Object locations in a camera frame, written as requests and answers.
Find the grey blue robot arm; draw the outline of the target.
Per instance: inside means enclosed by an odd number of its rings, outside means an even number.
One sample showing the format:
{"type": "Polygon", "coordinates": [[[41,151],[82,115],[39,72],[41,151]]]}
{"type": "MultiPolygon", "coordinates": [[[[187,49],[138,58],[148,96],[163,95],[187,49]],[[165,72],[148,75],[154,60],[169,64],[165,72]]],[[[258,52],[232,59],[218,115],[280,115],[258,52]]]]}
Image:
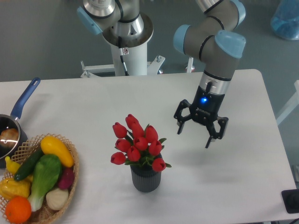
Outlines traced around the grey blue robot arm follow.
{"type": "MultiPolygon", "coordinates": [[[[244,5],[237,0],[199,0],[205,15],[196,26],[182,25],[173,37],[174,48],[205,64],[192,103],[179,103],[174,118],[182,131],[186,121],[205,126],[209,141],[221,139],[228,118],[218,115],[246,40],[233,30],[245,18],[244,5]]],[[[94,35],[102,34],[110,44],[117,76],[147,75],[147,43],[153,35],[151,19],[140,11],[137,0],[85,0],[77,9],[82,24],[94,35]]]]}

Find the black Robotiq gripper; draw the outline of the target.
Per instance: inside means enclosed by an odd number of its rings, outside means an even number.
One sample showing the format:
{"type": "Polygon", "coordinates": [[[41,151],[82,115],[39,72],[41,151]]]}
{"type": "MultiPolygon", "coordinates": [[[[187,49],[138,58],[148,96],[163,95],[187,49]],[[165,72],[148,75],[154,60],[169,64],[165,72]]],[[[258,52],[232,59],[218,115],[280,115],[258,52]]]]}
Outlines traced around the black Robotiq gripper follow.
{"type": "Polygon", "coordinates": [[[181,134],[186,121],[192,119],[193,121],[206,126],[209,132],[209,138],[205,148],[210,146],[210,143],[217,139],[222,139],[229,119],[227,117],[218,117],[218,111],[223,102],[225,95],[212,94],[206,92],[200,86],[198,86],[192,104],[186,99],[182,100],[174,113],[174,119],[177,120],[178,131],[177,134],[181,134]],[[190,114],[183,116],[184,109],[190,107],[190,114]],[[214,127],[214,121],[217,121],[220,126],[219,131],[216,131],[214,127]]]}

